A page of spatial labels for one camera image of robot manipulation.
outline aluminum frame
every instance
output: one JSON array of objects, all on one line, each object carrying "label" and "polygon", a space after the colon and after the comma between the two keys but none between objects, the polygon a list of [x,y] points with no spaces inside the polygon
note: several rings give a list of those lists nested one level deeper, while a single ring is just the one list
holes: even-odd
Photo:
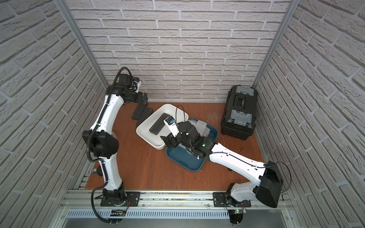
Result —
[{"label": "aluminum frame", "polygon": [[93,52],[91,51],[89,44],[87,43],[84,35],[82,34],[80,27],[77,25],[77,22],[76,22],[75,18],[73,17],[71,10],[68,7],[66,1],[65,0],[54,0],[54,1],[57,5],[59,11],[65,18],[67,24],[69,25],[71,31],[73,32],[76,40],[80,44],[81,49],[84,51],[85,56],[88,58],[91,66],[95,70],[96,75],[100,79],[102,85],[104,86],[105,89],[107,89],[109,86],[109,82],[105,78],[105,75],[104,75],[103,71],[101,70],[99,63],[97,62]]},{"label": "aluminum frame", "polygon": [[269,65],[269,62],[273,58],[273,56],[275,54],[275,50],[278,47],[278,45],[284,35],[284,32],[285,32],[286,28],[288,27],[290,20],[293,17],[294,12],[296,11],[300,1],[301,0],[291,0],[290,1],[289,5],[288,5],[288,9],[283,17],[283,20],[281,21],[279,28],[277,29],[274,39],[264,57],[264,60],[262,61],[260,69],[258,70],[256,77],[251,84],[251,88],[256,89],[258,87],[258,84],[260,83],[262,77],[264,76],[264,72],[265,72],[267,66]]},{"label": "aluminum frame", "polygon": [[[96,218],[91,213],[91,197],[92,190],[68,190],[64,195],[61,204],[56,211],[50,228],[62,227],[66,218]],[[138,206],[130,207],[128,210],[134,214],[128,214],[126,218],[151,218],[151,219],[227,219],[228,214],[225,208],[214,207],[213,192],[217,191],[198,191],[198,190],[126,190],[141,192]],[[95,196],[102,194],[101,190],[95,191]],[[94,200],[95,208],[98,212],[102,212],[103,217],[107,217],[112,209],[126,209],[126,207],[101,207],[101,200]],[[241,209],[241,207],[230,207],[229,209]],[[247,210],[281,210],[282,213],[289,213],[293,210],[290,199],[286,193],[280,196],[277,208],[270,208],[258,200],[251,200],[251,207]],[[69,212],[77,211],[71,216]],[[170,216],[162,216],[161,212],[174,213]],[[199,213],[199,215],[184,216],[184,213]]]}]

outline wooden floor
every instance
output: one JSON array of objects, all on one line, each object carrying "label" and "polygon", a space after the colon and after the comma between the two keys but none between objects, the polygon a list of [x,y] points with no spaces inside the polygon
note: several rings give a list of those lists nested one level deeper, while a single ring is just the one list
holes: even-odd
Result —
[{"label": "wooden floor", "polygon": [[[149,103],[148,107],[157,110],[165,103]],[[214,126],[220,132],[223,103],[182,103],[189,118],[196,118]],[[117,163],[120,177],[125,189],[154,190],[226,190],[230,183],[248,182],[246,178],[217,163],[206,161],[202,169],[192,173],[166,156],[166,147],[156,150],[136,133],[131,116],[137,104],[122,106],[115,119],[113,131],[119,140]],[[241,155],[263,162],[256,136],[242,141],[227,135],[219,134],[218,142]],[[85,186],[94,189],[103,185],[103,178],[92,174]]]}]

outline black bracket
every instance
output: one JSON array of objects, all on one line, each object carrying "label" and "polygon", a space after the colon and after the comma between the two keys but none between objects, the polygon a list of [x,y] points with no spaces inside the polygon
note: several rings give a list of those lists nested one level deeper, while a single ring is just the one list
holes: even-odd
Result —
[{"label": "black bracket", "polygon": [[[127,195],[126,198],[129,198],[131,201],[130,206],[138,206],[140,192],[125,192]],[[114,205],[114,201],[110,197],[103,197],[100,203],[100,206],[116,206]],[[125,201],[123,204],[119,206],[128,206],[128,202]]]},{"label": "black bracket", "polygon": [[117,220],[114,217],[125,217],[127,215],[127,209],[112,209],[109,215],[109,220]]},{"label": "black bracket", "polygon": [[243,200],[241,203],[238,203],[236,205],[227,204],[226,197],[224,196],[225,192],[213,192],[213,202],[214,207],[217,208],[225,208],[229,210],[230,207],[238,207],[242,208],[243,206],[249,208],[251,207],[251,201],[250,200]]}]

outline brick wall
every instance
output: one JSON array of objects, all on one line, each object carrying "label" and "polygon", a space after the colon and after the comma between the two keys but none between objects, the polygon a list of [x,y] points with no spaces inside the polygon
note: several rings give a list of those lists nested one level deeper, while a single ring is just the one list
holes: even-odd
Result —
[{"label": "brick wall", "polygon": [[2,1],[0,53],[0,227],[47,227],[104,88],[53,1]]},{"label": "brick wall", "polygon": [[364,6],[302,0],[258,87],[257,133],[303,227],[364,227]]},{"label": "brick wall", "polygon": [[109,81],[127,66],[150,101],[225,102],[251,85],[289,1],[67,3]]}]

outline black toolbox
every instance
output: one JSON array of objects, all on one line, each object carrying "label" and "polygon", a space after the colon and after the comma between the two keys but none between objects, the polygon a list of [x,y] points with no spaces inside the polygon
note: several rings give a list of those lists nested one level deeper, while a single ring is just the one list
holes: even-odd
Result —
[{"label": "black toolbox", "polygon": [[234,85],[228,94],[221,133],[246,140],[253,135],[256,120],[257,93],[254,89]]}]

